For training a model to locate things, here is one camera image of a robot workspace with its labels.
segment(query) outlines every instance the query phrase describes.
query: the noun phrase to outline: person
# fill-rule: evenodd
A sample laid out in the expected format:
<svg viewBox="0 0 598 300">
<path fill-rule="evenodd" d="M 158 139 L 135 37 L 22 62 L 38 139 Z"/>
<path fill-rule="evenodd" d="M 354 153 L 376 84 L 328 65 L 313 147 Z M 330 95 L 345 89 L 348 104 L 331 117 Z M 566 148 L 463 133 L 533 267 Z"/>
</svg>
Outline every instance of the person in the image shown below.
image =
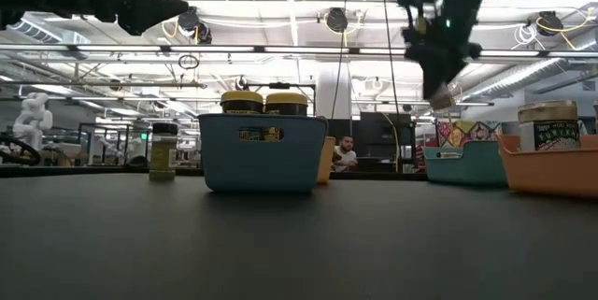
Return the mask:
<svg viewBox="0 0 598 300">
<path fill-rule="evenodd" d="M 353 136 L 343 136 L 335 147 L 335 172 L 347 171 L 357 165 L 357 154 L 353 151 Z"/>
</svg>

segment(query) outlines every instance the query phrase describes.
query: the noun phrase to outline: orange container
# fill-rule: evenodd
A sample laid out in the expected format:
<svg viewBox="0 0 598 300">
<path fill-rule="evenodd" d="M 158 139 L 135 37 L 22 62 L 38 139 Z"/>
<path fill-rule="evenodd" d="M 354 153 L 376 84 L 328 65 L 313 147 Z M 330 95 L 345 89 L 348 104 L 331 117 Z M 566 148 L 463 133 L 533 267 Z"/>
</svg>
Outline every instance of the orange container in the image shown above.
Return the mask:
<svg viewBox="0 0 598 300">
<path fill-rule="evenodd" d="M 581 149 L 517 151 L 519 136 L 498 135 L 513 191 L 598 197 L 598 136 L 581 136 Z"/>
<path fill-rule="evenodd" d="M 324 145 L 321 147 L 320 169 L 318 170 L 318 184 L 328 184 L 328 180 L 330 179 L 330 167 L 333 165 L 335 143 L 335 138 L 327 136 L 324 140 Z"/>
</svg>

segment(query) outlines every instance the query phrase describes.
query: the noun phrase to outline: black lid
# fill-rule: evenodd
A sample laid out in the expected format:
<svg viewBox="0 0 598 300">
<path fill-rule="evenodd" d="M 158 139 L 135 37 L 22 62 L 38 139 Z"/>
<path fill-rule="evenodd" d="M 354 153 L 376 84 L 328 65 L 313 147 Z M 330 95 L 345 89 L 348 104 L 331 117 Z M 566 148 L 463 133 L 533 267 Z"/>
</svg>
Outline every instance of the black lid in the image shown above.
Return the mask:
<svg viewBox="0 0 598 300">
<path fill-rule="evenodd" d="M 178 134 L 178 126 L 174 123 L 156 122 L 152 125 L 151 131 L 154 134 L 169 134 L 175 136 Z"/>
</svg>

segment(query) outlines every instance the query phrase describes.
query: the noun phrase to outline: dark table surface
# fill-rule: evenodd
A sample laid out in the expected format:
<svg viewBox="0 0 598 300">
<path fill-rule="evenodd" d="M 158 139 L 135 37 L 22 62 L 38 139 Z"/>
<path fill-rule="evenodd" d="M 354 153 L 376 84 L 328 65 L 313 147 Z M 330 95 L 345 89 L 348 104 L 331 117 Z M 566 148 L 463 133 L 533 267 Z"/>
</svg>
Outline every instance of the dark table surface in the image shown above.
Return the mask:
<svg viewBox="0 0 598 300">
<path fill-rule="evenodd" d="M 0 179 L 0 299 L 595 299 L 595 202 L 427 182 Z"/>
</svg>

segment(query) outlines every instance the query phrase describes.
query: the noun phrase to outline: blue plastic basket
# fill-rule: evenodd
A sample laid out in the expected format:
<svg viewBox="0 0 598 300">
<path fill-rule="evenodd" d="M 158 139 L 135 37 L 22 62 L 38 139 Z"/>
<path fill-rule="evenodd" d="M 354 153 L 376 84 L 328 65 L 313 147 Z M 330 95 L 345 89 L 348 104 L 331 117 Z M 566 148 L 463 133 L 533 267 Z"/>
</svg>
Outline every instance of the blue plastic basket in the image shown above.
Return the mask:
<svg viewBox="0 0 598 300">
<path fill-rule="evenodd" d="M 439 158 L 438 153 L 456 152 L 459 158 Z M 424 147 L 428 179 L 470 186 L 506 187 L 503 161 L 496 141 L 468 141 L 463 148 Z"/>
<path fill-rule="evenodd" d="M 317 186 L 326 120 L 276 116 L 199 116 L 206 185 L 222 192 L 309 192 Z M 279 127 L 279 141 L 239 138 L 239 128 Z"/>
</svg>

